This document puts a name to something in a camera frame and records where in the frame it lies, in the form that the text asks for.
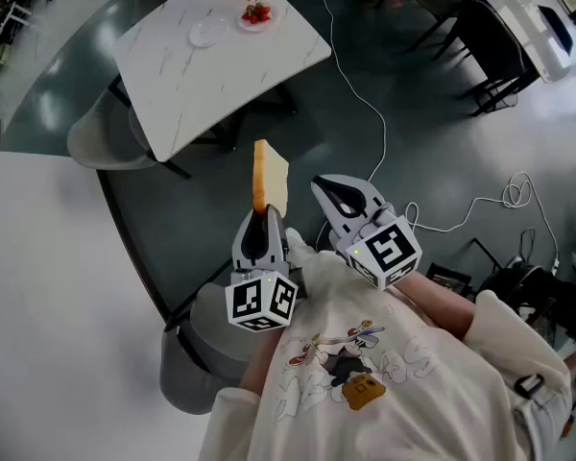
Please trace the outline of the white bread slice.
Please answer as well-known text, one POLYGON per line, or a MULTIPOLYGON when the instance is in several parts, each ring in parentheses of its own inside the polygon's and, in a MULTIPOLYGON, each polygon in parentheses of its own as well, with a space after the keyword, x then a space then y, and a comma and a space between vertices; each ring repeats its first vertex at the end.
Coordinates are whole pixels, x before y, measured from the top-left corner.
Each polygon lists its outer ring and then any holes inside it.
POLYGON ((254 142, 252 195, 253 209, 263 214, 267 205, 273 206, 282 218, 288 204, 289 162, 265 139, 254 142))

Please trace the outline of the cream printed sweatshirt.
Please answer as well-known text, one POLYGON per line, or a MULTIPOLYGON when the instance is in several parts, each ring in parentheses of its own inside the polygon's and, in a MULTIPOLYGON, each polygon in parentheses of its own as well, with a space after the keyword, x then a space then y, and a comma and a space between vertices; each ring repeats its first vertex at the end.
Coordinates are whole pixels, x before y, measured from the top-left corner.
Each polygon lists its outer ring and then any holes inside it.
POLYGON ((217 394, 199 461, 541 461, 553 450, 569 370, 492 291, 470 301, 459 340, 333 253, 299 267, 307 298, 262 395, 217 394), (545 385, 526 400, 514 383, 532 374, 545 385))

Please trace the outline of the black equipment bag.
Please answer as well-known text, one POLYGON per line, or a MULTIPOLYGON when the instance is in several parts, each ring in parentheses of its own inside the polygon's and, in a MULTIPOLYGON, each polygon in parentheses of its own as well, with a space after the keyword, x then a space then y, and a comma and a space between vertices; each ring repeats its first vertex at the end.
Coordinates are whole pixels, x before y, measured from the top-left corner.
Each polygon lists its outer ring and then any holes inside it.
MULTIPOLYGON (((571 255, 576 277, 576 254, 571 255)), ((491 290, 549 345, 557 328, 576 343, 576 281, 562 281, 540 266, 519 260, 494 271, 480 289, 491 290)))

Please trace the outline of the small clear plate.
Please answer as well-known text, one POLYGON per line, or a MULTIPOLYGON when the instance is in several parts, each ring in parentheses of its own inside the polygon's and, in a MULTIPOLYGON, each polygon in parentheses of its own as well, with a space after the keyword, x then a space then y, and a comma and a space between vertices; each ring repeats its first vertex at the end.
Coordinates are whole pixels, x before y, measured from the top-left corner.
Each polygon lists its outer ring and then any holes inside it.
POLYGON ((265 22, 265 23, 261 23, 258 25, 251 25, 251 24, 241 20, 241 15, 244 12, 244 11, 242 11, 236 17, 236 22, 241 29, 243 29, 244 31, 247 31, 247 32, 251 32, 251 33, 261 33, 261 32, 264 32, 264 31, 271 29, 278 22, 279 10, 275 6, 268 4, 266 2, 261 2, 261 3, 264 3, 265 5, 271 7, 272 19, 268 22, 265 22))

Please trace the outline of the person's right forearm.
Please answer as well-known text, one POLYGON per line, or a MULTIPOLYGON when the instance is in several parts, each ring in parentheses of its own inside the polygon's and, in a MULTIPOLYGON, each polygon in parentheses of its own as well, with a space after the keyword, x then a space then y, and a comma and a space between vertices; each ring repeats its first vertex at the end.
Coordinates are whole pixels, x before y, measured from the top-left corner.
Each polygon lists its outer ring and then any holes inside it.
POLYGON ((439 328, 463 340, 473 322, 475 304, 414 271, 395 288, 418 306, 439 328))

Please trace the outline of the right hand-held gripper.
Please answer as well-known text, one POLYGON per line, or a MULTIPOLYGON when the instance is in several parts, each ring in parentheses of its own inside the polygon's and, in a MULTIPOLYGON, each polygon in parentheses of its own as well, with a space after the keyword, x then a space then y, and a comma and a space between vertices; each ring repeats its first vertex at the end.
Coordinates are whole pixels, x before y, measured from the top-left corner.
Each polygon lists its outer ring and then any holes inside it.
POLYGON ((422 249, 413 230, 404 216, 396 216, 391 204, 382 205, 381 194, 370 182, 320 175, 312 180, 312 192, 340 239, 338 251, 375 288, 385 290, 417 269, 422 249), (356 230, 357 223, 371 215, 356 230))

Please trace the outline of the white marble table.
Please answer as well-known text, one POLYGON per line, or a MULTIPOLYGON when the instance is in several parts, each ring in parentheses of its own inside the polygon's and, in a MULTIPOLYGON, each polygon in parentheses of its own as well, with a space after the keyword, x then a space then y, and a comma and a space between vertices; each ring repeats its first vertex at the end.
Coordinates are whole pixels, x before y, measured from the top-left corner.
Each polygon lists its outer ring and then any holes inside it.
POLYGON ((166 161, 250 101, 329 58, 330 46, 287 1, 269 30, 251 33, 236 17, 246 0, 167 0, 115 43, 113 56, 154 157, 166 161), (188 34, 209 15, 228 19, 215 45, 188 34))

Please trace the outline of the person's white shoe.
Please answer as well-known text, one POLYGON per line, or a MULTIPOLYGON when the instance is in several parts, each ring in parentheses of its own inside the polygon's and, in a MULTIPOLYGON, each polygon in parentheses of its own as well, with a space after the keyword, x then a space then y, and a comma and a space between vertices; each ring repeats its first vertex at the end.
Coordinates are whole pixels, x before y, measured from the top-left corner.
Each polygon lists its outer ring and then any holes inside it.
POLYGON ((285 234, 289 248, 288 259, 295 266, 301 266, 306 259, 318 253, 304 241, 300 233, 294 228, 287 228, 285 234))

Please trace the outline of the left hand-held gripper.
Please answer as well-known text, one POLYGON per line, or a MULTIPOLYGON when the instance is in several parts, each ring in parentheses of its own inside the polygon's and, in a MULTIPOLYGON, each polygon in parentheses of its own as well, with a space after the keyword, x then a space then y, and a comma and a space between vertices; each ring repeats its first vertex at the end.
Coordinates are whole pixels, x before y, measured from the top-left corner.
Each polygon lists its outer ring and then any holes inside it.
POLYGON ((262 214, 252 209, 232 244, 233 271, 225 290, 231 325, 263 332, 291 324, 299 288, 290 280, 287 255, 279 211, 272 205, 262 214))

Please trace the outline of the person's left forearm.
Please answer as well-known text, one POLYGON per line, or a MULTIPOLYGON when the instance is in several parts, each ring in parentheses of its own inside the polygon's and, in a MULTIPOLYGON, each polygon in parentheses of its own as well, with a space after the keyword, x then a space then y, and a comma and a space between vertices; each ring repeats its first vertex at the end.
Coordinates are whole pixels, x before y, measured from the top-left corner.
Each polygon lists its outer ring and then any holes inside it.
POLYGON ((282 328, 266 331, 261 334, 257 349, 240 381, 241 389, 262 395, 273 356, 283 333, 282 328))

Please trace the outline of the pile of red strawberries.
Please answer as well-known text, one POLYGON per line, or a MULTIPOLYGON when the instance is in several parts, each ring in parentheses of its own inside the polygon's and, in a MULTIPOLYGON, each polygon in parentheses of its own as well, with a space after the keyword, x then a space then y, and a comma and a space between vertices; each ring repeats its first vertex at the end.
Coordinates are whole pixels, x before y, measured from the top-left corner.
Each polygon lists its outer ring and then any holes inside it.
POLYGON ((272 19, 272 10, 270 6, 258 2, 249 4, 241 15, 241 20, 251 25, 258 25, 268 22, 272 19))

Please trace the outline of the dark laptop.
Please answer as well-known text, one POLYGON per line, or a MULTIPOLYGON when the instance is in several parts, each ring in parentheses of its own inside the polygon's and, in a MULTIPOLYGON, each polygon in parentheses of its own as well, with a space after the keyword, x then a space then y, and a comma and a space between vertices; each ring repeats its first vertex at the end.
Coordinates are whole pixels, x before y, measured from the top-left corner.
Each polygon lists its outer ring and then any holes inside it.
POLYGON ((540 30, 553 36, 558 45, 570 56, 574 42, 560 16, 552 8, 542 5, 538 5, 538 13, 540 30))

